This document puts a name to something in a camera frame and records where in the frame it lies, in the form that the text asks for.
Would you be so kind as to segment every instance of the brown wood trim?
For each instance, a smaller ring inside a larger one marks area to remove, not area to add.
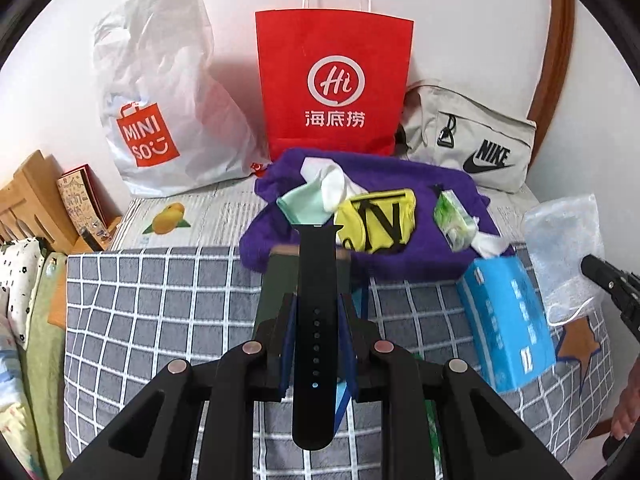
[[[589,434],[587,438],[594,438],[596,436],[601,436],[607,433],[611,433],[611,419],[601,420],[596,427],[593,428],[593,431]]]
[[[528,116],[538,125],[529,165],[535,160],[545,140],[551,119],[556,113],[574,42],[574,24],[575,0],[551,0],[551,17],[542,74]]]

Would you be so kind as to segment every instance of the blue package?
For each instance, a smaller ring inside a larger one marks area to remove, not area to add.
[[[484,380],[516,390],[556,363],[540,300],[517,256],[477,259],[457,283]]]

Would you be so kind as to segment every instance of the brown star-shaped object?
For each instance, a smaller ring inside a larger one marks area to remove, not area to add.
[[[580,394],[582,394],[591,358],[601,351],[602,346],[596,340],[589,316],[575,319],[562,327],[562,337],[556,348],[556,360],[580,363]]]

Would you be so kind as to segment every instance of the purple cloth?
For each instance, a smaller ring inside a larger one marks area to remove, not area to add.
[[[369,276],[381,280],[456,280],[478,257],[471,248],[459,253],[451,251],[433,220],[437,198],[430,186],[442,184],[444,189],[452,189],[466,211],[480,219],[479,227],[483,233],[498,234],[498,229],[486,210],[486,197],[478,194],[474,181],[463,171],[390,156],[292,148],[269,166],[265,175],[255,182],[256,194],[268,204],[240,240],[240,258],[245,267],[264,272],[274,245],[299,243],[298,232],[289,224],[275,200],[305,183],[300,175],[300,167],[307,156],[333,159],[351,180],[369,192],[404,188],[414,191],[415,229],[401,253],[351,253],[357,266]],[[509,249],[506,254],[513,254],[513,251]]]

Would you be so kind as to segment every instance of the gray plaid fabric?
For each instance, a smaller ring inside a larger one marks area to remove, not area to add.
[[[518,250],[530,275],[524,248]],[[68,260],[65,436],[74,459],[156,372],[174,358],[218,359],[248,340],[261,276],[233,248],[173,248],[79,254]],[[369,319],[421,357],[478,357],[453,282],[370,282]],[[603,351],[592,359],[582,394],[577,364],[559,363],[506,402],[562,462],[597,423],[612,388],[602,313],[591,315]],[[554,341],[559,331],[553,332]],[[290,436],[291,391],[281,404],[257,403],[254,477],[318,480],[380,477],[381,419],[376,404],[350,404],[333,443],[319,452]],[[196,460],[200,439],[196,446]]]

